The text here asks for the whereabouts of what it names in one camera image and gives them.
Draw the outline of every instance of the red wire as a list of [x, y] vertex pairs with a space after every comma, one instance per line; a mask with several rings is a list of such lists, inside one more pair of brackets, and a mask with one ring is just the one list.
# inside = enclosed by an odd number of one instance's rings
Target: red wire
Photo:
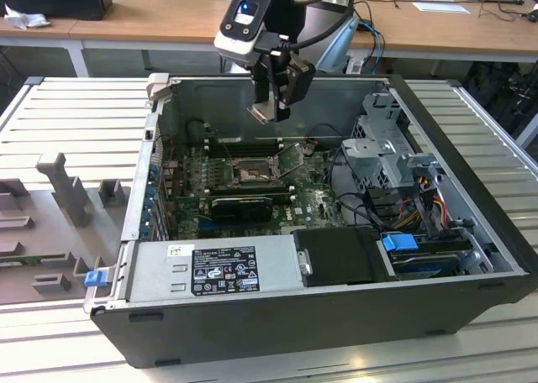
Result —
[[404, 202], [402, 202], [402, 205], [400, 205], [400, 215], [398, 217], [398, 219], [401, 219], [402, 218], [402, 211], [404, 209], [404, 205], [407, 204], [408, 202], [411, 202], [411, 199], [408, 198], [407, 200], [405, 200]]

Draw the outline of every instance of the blue drive latch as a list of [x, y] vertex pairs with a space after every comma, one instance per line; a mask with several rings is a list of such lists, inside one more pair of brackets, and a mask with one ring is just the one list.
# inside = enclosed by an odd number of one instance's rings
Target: blue drive latch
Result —
[[107, 285], [108, 272], [106, 270], [88, 271], [86, 273], [86, 279], [84, 285], [90, 286], [106, 286]]
[[382, 240], [383, 246], [386, 251], [405, 251], [405, 250], [418, 250], [416, 240], [412, 234], [395, 233], [389, 234]]

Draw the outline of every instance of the warning label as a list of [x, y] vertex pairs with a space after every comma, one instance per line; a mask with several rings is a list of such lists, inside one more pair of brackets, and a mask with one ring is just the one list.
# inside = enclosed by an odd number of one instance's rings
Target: warning label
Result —
[[254, 246], [193, 250], [195, 296], [260, 290]]

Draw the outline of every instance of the black plastic cover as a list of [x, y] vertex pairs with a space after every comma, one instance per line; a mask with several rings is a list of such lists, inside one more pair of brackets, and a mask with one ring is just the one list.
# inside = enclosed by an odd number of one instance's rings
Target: black plastic cover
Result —
[[312, 265], [312, 275], [303, 278], [306, 286], [388, 281], [376, 240], [359, 228], [300, 229], [293, 237]]

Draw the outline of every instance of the aluminum profile table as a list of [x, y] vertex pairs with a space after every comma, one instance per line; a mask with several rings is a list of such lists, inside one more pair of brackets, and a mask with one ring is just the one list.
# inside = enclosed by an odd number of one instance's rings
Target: aluminum profile table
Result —
[[[62, 82], [65, 88], [81, 87], [74, 85], [77, 79]], [[461, 88], [443, 81], [410, 81], [409, 85], [536, 247], [534, 162]], [[18, 95], [19, 104], [30, 99], [25, 93]], [[426, 150], [416, 131], [411, 133]], [[527, 382], [538, 376], [536, 320], [538, 296], [532, 294], [517, 304], [490, 309], [451, 336], [136, 370], [89, 320], [80, 301], [22, 304], [0, 308], [0, 377], [179, 383]]]
[[86, 188], [103, 179], [130, 186], [147, 108], [145, 78], [45, 78], [24, 85], [0, 117], [0, 178], [50, 189], [40, 154], [66, 154], [66, 172]]

